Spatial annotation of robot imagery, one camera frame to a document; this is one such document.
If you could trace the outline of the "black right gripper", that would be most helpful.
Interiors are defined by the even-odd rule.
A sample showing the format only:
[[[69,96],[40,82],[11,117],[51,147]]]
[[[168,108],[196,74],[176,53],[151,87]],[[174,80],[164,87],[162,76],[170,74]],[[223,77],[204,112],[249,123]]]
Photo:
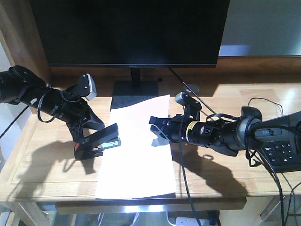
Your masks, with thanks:
[[[158,137],[169,139],[170,142],[180,141],[203,147],[221,147],[222,120],[210,120],[206,122],[184,118],[178,114],[173,118],[158,118],[151,116],[149,120],[150,130]],[[168,124],[168,137],[155,125]]]

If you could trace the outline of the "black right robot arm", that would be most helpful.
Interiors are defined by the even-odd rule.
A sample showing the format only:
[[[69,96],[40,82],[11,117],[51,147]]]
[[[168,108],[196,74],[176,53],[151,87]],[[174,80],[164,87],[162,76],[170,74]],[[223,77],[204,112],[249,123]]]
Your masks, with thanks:
[[[237,156],[247,149],[260,149],[267,142],[295,141],[301,138],[301,113],[296,112],[268,121],[252,107],[242,107],[241,116],[216,113],[205,122],[188,114],[173,118],[150,118],[151,130],[171,143],[188,143],[206,147],[227,156]]]

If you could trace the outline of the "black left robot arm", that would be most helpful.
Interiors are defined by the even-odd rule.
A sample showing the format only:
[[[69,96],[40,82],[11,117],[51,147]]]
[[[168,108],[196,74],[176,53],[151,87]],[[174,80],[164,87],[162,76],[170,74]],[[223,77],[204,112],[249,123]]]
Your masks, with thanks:
[[[17,105],[24,103],[44,112],[53,119],[64,121],[75,142],[80,141],[84,129],[100,131],[105,125],[88,105],[96,97],[95,82],[90,74],[79,77],[76,84],[66,90],[59,90],[46,84],[31,70],[13,66],[0,73],[0,101]]]

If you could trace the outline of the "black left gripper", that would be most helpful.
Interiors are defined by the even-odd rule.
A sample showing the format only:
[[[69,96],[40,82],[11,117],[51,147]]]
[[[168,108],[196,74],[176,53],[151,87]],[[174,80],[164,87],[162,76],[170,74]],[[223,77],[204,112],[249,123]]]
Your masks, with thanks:
[[[79,142],[84,138],[83,129],[102,130],[105,128],[104,122],[95,115],[87,101],[81,97],[69,100],[70,97],[67,92],[58,89],[38,89],[38,119],[49,123],[57,118],[68,123],[74,142]]]

